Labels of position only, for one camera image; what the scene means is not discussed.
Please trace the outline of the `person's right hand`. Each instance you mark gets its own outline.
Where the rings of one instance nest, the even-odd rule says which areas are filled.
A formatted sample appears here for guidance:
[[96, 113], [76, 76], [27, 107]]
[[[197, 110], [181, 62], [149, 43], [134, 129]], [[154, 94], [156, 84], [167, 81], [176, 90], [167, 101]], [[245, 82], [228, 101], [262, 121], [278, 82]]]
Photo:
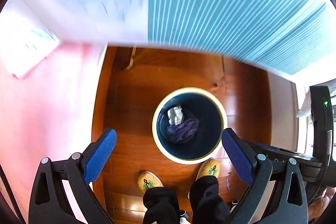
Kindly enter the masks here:
[[311, 223], [316, 223], [319, 217], [323, 214], [331, 199], [335, 194], [335, 188], [327, 188], [321, 198], [313, 201], [308, 206], [308, 216]]

